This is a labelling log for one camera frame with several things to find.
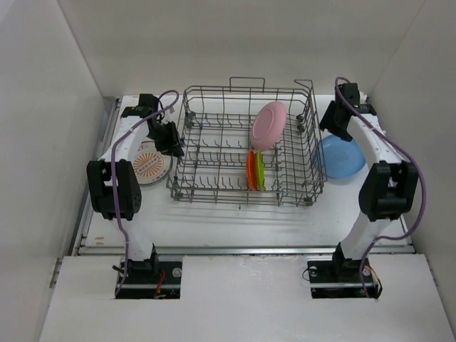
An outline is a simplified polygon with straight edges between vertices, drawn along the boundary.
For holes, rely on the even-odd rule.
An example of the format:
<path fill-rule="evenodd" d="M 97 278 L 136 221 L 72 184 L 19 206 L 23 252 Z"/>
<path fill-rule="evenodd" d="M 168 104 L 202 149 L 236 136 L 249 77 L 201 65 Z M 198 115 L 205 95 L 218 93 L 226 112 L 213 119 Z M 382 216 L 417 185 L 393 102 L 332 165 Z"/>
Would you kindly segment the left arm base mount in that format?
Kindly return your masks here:
<path fill-rule="evenodd" d="M 129 259 L 127 265 L 128 275 L 125 279 L 125 262 L 112 266 L 117 273 L 115 299 L 180 299 L 182 259 L 161 257 L 152 249 L 149 259 Z"/>

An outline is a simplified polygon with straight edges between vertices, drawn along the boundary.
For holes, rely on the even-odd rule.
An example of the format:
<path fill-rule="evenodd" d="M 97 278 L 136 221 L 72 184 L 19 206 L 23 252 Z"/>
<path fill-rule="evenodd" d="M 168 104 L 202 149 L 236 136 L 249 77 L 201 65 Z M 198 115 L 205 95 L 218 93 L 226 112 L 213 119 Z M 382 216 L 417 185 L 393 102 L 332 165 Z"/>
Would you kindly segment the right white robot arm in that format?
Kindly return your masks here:
<path fill-rule="evenodd" d="M 359 215 L 340 242 L 330 263 L 340 281 L 362 271 L 373 245 L 385 239 L 384 230 L 409 212 L 421 172 L 412 158 L 389 140 L 369 103 L 362 103 L 357 83 L 335 82 L 335 98 L 320 122 L 320 129 L 361 149 L 368 175 L 358 195 Z"/>

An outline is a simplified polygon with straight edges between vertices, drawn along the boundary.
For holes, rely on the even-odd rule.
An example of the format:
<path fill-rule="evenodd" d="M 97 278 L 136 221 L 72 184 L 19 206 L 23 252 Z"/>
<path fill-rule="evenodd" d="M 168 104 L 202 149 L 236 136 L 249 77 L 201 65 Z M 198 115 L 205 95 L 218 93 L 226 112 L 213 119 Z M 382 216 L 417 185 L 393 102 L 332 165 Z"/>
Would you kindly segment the blue plate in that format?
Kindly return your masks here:
<path fill-rule="evenodd" d="M 345 141 L 335 135 L 327 135 L 319 143 L 318 148 L 326 176 L 329 178 L 351 177 L 361 171 L 366 164 L 355 140 Z"/>

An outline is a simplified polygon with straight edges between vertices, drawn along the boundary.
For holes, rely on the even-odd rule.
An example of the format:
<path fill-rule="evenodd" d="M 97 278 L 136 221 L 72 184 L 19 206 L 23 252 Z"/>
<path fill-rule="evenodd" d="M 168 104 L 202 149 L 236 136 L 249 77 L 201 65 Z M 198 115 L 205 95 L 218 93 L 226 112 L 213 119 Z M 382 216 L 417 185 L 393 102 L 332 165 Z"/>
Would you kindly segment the pink plate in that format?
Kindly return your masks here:
<path fill-rule="evenodd" d="M 256 150 L 273 148 L 286 124 L 286 106 L 280 101 L 266 104 L 256 115 L 250 132 L 250 142 Z"/>

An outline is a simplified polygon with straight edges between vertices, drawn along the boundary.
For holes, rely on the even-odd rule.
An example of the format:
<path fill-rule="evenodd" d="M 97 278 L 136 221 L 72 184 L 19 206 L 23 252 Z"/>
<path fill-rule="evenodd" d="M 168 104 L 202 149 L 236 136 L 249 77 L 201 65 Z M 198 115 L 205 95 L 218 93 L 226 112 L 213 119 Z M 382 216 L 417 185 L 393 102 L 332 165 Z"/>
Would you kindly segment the white plate floral pattern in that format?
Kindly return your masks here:
<path fill-rule="evenodd" d="M 158 152 L 151 140 L 145 140 L 140 144 L 133 160 L 135 176 L 142 187 L 163 181 L 169 175 L 172 165 L 172 157 Z"/>

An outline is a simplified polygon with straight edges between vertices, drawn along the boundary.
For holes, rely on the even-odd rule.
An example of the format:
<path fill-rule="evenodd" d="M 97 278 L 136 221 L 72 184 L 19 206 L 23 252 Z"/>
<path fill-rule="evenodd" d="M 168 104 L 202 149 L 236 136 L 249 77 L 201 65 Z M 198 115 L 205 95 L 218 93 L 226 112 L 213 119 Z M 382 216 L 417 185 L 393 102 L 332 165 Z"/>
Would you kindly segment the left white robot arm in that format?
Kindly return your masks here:
<path fill-rule="evenodd" d="M 93 211 L 112 221 L 124 237 L 124 265 L 117 268 L 122 281 L 137 276 L 149 283 L 159 276 L 153 243 L 141 237 L 131 225 L 142 205 L 133 161 L 147 138 L 163 155 L 175 158 L 184 155 L 176 124 L 162 118 L 174 110 L 179 96 L 176 90 L 167 90 L 158 97 L 141 93 L 138 104 L 124 108 L 121 113 L 118 133 L 109 148 L 86 166 Z"/>

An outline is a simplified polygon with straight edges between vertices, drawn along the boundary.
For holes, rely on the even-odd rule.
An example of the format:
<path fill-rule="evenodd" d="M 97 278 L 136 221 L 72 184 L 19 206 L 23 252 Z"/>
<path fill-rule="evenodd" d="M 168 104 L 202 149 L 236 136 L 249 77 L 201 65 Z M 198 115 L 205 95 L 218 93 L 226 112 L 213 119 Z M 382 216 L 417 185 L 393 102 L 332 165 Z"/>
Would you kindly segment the grey wire dish rack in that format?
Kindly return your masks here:
<path fill-rule="evenodd" d="M 185 89 L 177 124 L 185 154 L 167 181 L 171 197 L 239 206 L 311 206 L 327 181 L 313 86 L 298 79 L 291 88 L 272 88 L 263 78 L 232 77 L 226 86 Z M 261 108 L 273 101 L 285 105 L 284 130 L 262 154 L 264 184 L 251 190 L 247 155 L 256 148 L 250 135 Z"/>

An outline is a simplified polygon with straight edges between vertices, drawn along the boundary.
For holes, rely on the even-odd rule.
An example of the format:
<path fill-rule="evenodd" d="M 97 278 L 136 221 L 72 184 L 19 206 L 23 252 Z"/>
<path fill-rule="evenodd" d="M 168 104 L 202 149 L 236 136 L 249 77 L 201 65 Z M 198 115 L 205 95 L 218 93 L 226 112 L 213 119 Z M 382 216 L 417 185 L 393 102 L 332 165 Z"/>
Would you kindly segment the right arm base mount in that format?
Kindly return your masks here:
<path fill-rule="evenodd" d="M 332 259 L 310 258 L 302 277 L 310 283 L 312 299 L 379 299 L 383 285 L 368 262 L 337 268 Z"/>

